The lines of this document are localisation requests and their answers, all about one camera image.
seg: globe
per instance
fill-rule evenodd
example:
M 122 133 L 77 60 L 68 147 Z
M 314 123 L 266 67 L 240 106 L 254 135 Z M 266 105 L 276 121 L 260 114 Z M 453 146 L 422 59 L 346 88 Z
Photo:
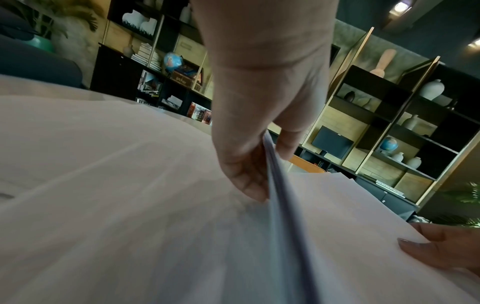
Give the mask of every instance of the globe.
M 387 137 L 381 142 L 380 149 L 391 152 L 395 150 L 398 146 L 399 144 L 395 140 L 395 138 Z
M 175 53 L 167 53 L 163 58 L 163 63 L 165 64 L 165 68 L 169 72 L 173 72 L 176 68 L 181 66 L 183 63 L 183 59 L 175 54 Z

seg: white sheet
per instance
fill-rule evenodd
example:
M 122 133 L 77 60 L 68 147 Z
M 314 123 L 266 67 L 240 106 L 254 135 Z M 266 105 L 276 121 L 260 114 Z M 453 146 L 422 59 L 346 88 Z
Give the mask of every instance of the white sheet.
M 2 97 L 1 303 L 273 303 L 269 214 L 209 135 L 142 105 Z M 478 303 L 470 273 L 341 174 L 298 174 L 325 303 Z

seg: monitor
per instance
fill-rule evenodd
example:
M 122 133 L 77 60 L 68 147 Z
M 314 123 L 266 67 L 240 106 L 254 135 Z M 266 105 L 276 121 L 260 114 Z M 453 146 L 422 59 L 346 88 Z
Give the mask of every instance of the monitor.
M 329 153 L 336 158 L 343 159 L 354 145 L 354 142 L 325 126 L 322 126 L 311 144 L 314 147 L 321 149 L 320 155 L 322 156 Z

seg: hand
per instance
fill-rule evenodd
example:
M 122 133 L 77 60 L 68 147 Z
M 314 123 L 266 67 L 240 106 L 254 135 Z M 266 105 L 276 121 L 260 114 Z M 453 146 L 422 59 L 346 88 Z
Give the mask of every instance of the hand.
M 212 140 L 232 183 L 268 198 L 262 137 L 282 128 L 276 149 L 290 159 L 325 104 L 337 2 L 192 0 L 215 91 Z
M 480 276 L 480 229 L 426 223 L 411 224 L 430 243 L 398 239 L 400 248 L 437 268 L 467 268 Z

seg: green pot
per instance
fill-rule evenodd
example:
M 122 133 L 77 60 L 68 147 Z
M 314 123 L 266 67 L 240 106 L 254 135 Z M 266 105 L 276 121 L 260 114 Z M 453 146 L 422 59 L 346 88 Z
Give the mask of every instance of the green pot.
M 35 35 L 32 40 L 23 41 L 23 42 L 28 45 L 31 45 L 32 47 L 36 47 L 50 53 L 55 53 L 55 48 L 52 42 L 41 36 Z

